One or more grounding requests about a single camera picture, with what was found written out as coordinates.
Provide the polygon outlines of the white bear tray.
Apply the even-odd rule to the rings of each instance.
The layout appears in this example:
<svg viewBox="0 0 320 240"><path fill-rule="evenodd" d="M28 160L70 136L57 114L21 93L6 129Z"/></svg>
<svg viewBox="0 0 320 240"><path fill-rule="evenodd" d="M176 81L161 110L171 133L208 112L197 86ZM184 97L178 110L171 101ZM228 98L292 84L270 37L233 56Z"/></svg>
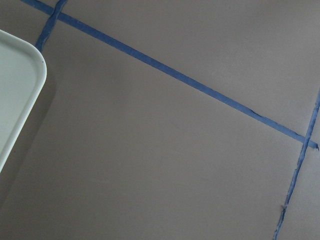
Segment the white bear tray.
<svg viewBox="0 0 320 240"><path fill-rule="evenodd" d="M43 55L29 42L0 31L0 168L46 82Z"/></svg>

